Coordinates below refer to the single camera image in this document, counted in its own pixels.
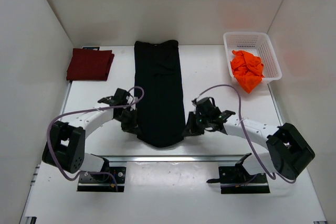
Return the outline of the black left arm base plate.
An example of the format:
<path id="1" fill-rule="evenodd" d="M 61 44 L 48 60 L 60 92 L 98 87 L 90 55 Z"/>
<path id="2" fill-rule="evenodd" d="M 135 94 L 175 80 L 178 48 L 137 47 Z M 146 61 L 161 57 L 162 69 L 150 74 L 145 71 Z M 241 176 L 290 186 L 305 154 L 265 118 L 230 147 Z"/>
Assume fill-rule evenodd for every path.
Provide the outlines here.
<path id="1" fill-rule="evenodd" d="M 109 175 L 79 176 L 77 191 L 98 193 L 123 193 L 127 174 L 126 162 L 110 162 L 108 171 L 116 180 L 117 184 Z"/>

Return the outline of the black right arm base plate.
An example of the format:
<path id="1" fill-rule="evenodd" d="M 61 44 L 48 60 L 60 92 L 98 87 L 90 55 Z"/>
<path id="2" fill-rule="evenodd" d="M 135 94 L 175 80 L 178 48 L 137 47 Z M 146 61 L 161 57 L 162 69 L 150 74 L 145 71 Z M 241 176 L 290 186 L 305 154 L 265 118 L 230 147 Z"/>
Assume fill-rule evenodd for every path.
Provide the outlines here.
<path id="1" fill-rule="evenodd" d="M 218 178 L 208 179 L 208 184 L 220 184 L 221 194 L 268 194 L 270 193 L 267 177 L 259 173 L 250 175 L 243 168 L 245 161 L 252 153 L 245 154 L 234 165 L 220 164 Z"/>

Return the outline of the black t shirt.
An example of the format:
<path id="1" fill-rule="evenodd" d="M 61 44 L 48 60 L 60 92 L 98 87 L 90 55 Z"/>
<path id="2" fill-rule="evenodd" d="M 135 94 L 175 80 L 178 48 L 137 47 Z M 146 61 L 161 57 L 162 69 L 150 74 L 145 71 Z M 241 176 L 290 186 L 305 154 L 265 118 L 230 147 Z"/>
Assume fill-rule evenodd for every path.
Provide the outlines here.
<path id="1" fill-rule="evenodd" d="M 134 44 L 135 90 L 138 139 L 156 148 L 167 148 L 183 140 L 185 112 L 178 41 Z"/>

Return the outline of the dark red t shirt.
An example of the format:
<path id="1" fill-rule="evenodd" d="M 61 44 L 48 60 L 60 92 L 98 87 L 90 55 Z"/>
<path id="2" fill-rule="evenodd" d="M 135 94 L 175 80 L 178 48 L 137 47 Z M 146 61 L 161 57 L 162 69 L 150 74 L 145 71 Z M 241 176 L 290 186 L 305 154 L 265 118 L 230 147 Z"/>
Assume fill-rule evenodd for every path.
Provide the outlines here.
<path id="1" fill-rule="evenodd" d="M 107 81 L 113 59 L 112 50 L 74 48 L 66 80 Z"/>

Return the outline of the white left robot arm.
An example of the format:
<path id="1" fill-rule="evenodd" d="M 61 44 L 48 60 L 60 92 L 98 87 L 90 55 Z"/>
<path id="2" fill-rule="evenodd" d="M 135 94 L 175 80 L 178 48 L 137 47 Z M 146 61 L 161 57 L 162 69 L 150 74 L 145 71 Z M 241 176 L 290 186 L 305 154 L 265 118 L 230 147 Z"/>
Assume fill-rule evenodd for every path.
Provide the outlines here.
<path id="1" fill-rule="evenodd" d="M 73 111 L 53 119 L 47 128 L 47 143 L 42 161 L 57 167 L 67 177 L 66 172 L 91 173 L 98 182 L 105 182 L 110 176 L 107 160 L 101 156 L 85 152 L 86 138 L 99 127 L 112 120 L 121 123 L 121 130 L 130 134 L 141 134 L 135 105 L 144 98 L 142 87 L 140 96 L 118 88 L 112 96 L 98 100 L 92 109 Z"/>

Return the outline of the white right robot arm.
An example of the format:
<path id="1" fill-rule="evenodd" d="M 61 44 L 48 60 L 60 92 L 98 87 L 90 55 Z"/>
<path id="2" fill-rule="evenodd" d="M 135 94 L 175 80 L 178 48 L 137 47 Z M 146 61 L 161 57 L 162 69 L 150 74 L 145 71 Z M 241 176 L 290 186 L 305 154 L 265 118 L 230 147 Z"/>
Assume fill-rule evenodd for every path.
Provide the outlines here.
<path id="1" fill-rule="evenodd" d="M 195 110 L 188 114 L 183 136 L 199 136 L 205 132 L 220 132 L 258 144 L 266 152 L 253 151 L 236 163 L 236 177 L 247 182 L 256 174 L 269 172 L 296 180 L 301 172 L 315 158 L 315 153 L 297 128 L 285 123 L 272 126 L 242 119 L 233 111 L 221 111 L 212 97 L 193 100 Z"/>

